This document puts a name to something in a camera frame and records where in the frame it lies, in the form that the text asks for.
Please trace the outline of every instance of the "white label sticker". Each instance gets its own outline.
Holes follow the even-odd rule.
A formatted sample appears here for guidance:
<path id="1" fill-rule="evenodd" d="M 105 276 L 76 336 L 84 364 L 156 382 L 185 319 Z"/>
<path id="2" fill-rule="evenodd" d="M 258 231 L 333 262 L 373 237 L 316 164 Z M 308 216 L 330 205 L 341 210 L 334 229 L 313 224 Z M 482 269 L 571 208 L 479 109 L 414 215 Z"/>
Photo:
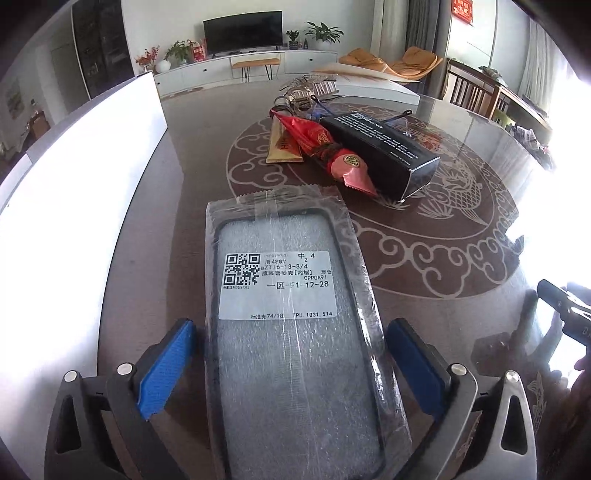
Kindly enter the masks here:
<path id="1" fill-rule="evenodd" d="M 226 255 L 220 320 L 336 316 L 335 285 L 327 251 Z"/>

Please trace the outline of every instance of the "white vase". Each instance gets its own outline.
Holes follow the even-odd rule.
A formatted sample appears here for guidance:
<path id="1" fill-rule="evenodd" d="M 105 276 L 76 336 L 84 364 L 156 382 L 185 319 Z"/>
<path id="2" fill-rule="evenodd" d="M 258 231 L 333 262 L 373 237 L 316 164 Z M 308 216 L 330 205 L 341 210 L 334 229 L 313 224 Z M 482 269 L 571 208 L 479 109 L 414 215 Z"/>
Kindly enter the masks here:
<path id="1" fill-rule="evenodd" d="M 316 48 L 324 51 L 336 51 L 336 43 L 325 40 L 316 40 Z"/>
<path id="2" fill-rule="evenodd" d="M 156 72 L 164 73 L 170 70 L 170 62 L 168 60 L 160 60 L 156 64 Z"/>

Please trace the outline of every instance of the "red chinese wall decoration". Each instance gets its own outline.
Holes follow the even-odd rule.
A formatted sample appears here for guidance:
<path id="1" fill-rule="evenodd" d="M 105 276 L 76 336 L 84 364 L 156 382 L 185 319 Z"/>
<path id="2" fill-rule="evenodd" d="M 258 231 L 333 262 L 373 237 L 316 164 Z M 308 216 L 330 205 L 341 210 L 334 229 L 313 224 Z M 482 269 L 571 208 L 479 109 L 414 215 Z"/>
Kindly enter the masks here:
<path id="1" fill-rule="evenodd" d="M 472 0 L 453 0 L 452 13 L 472 25 Z"/>

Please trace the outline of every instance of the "transparent plastic object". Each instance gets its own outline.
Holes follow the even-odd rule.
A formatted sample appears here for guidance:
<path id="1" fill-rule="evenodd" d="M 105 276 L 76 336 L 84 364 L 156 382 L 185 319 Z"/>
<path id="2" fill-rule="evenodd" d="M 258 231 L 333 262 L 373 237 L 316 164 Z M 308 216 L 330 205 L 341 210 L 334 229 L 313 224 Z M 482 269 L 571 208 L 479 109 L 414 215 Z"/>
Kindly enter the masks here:
<path id="1" fill-rule="evenodd" d="M 411 440 L 370 280 L 336 187 L 210 203 L 207 403 L 220 479 L 392 478 Z M 327 251 L 335 316 L 220 320 L 232 254 Z"/>

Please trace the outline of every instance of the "tv screen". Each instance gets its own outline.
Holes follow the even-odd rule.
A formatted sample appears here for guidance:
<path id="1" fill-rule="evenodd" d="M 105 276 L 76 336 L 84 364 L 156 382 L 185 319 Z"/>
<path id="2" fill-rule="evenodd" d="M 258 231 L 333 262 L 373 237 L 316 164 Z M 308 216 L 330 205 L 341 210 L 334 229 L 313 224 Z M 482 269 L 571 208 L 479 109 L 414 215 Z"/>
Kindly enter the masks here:
<path id="1" fill-rule="evenodd" d="M 214 18 L 203 22 L 203 28 L 207 52 L 211 54 L 283 44 L 281 12 L 257 12 Z"/>

